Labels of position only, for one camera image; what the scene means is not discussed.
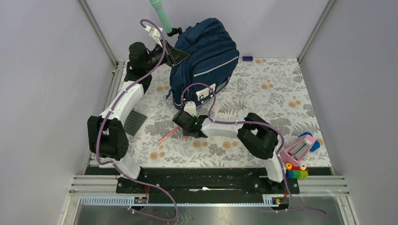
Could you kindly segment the navy blue backpack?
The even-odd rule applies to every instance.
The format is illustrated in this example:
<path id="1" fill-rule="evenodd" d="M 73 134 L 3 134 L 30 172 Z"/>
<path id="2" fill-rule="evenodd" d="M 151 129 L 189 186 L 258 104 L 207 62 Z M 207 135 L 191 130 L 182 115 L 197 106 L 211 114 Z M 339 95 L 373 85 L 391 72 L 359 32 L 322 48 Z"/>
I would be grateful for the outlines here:
<path id="1" fill-rule="evenodd" d="M 178 110 L 186 101 L 201 107 L 213 97 L 211 90 L 215 93 L 222 90 L 239 59 L 236 43 L 216 18 L 188 27 L 178 36 L 175 48 L 189 54 L 170 71 L 169 94 Z"/>

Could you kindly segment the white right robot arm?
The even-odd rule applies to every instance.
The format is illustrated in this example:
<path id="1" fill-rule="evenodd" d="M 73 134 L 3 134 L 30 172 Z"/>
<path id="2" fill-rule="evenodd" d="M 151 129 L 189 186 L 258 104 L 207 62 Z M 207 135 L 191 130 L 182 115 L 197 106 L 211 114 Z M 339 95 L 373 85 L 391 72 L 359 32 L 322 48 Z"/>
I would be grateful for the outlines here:
<path id="1" fill-rule="evenodd" d="M 172 121 L 183 130 L 184 136 L 208 138 L 222 136 L 237 138 L 256 158 L 262 160 L 267 171 L 269 187 L 275 193 L 283 192 L 288 181 L 278 156 L 284 144 L 282 133 L 255 113 L 238 120 L 214 120 L 207 115 L 193 116 L 177 112 Z"/>

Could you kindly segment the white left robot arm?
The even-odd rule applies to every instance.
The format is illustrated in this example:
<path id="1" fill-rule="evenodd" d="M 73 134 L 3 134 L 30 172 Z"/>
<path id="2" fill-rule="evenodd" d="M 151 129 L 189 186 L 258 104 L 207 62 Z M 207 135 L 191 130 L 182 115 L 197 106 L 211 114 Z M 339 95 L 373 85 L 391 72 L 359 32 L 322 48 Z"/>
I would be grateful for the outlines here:
<path id="1" fill-rule="evenodd" d="M 129 141 L 124 124 L 134 105 L 146 93 L 152 80 L 152 72 L 160 65 L 176 66 L 189 54 L 166 43 L 156 44 L 149 51 L 142 42 L 129 46 L 129 61 L 126 67 L 122 90 L 99 115 L 87 121 L 89 148 L 97 156 L 99 165 L 112 165 L 122 177 L 129 179 L 128 187 L 135 193 L 145 188 L 145 179 L 140 177 L 141 167 L 127 156 Z"/>

